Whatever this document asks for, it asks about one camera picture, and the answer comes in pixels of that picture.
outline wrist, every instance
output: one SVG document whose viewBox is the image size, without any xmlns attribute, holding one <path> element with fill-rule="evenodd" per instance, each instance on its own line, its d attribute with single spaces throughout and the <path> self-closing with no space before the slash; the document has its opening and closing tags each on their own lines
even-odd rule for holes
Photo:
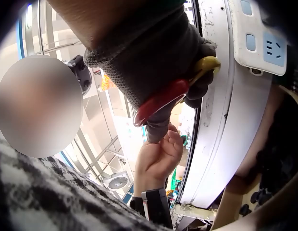
<svg viewBox="0 0 298 231">
<path fill-rule="evenodd" d="M 135 176 L 134 178 L 134 197 L 142 197 L 142 192 L 157 189 L 157 188 L 164 188 L 165 186 L 165 179 L 155 179 L 152 177 L 141 177 Z"/>
</svg>

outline checkered fabric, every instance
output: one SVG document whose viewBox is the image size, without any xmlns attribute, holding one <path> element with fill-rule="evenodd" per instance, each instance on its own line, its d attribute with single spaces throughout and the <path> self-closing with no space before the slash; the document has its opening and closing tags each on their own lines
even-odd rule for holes
<svg viewBox="0 0 298 231">
<path fill-rule="evenodd" d="M 0 230 L 168 230 L 54 157 L 32 158 L 0 132 Z"/>
</svg>

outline gray glove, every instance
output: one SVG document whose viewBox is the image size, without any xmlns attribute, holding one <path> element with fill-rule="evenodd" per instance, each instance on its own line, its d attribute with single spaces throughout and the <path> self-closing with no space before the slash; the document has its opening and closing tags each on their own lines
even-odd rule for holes
<svg viewBox="0 0 298 231">
<path fill-rule="evenodd" d="M 169 9 L 145 5 L 114 28 L 95 50 L 87 50 L 86 64 L 102 68 L 138 109 L 170 81 L 190 79 L 188 72 L 200 58 L 215 55 L 213 46 L 188 23 L 183 9 L 182 5 Z M 212 74 L 203 76 L 195 83 L 186 99 L 188 105 L 200 105 L 212 78 Z M 149 142 L 157 143 L 165 136 L 173 106 L 174 102 L 149 118 Z"/>
</svg>

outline outlet socket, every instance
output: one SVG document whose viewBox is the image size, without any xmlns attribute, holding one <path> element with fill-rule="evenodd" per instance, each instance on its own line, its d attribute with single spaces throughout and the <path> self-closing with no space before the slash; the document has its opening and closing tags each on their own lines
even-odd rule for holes
<svg viewBox="0 0 298 231">
<path fill-rule="evenodd" d="M 263 35 L 263 59 L 283 67 L 285 64 L 286 41 L 276 35 L 265 32 Z"/>
</svg>

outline scissors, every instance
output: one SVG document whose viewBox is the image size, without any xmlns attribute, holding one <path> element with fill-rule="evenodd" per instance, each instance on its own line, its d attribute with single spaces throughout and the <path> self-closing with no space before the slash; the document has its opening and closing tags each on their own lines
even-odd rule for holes
<svg viewBox="0 0 298 231">
<path fill-rule="evenodd" d="M 133 117 L 134 126 L 143 126 L 154 113 L 165 107 L 173 100 L 176 100 L 176 104 L 183 102 L 189 88 L 200 77 L 210 70 L 214 70 L 214 73 L 218 72 L 220 66 L 221 63 L 214 56 L 207 56 L 197 61 L 193 70 L 195 74 L 194 78 L 190 80 L 176 79 L 150 97 L 135 113 L 135 116 Z"/>
</svg>

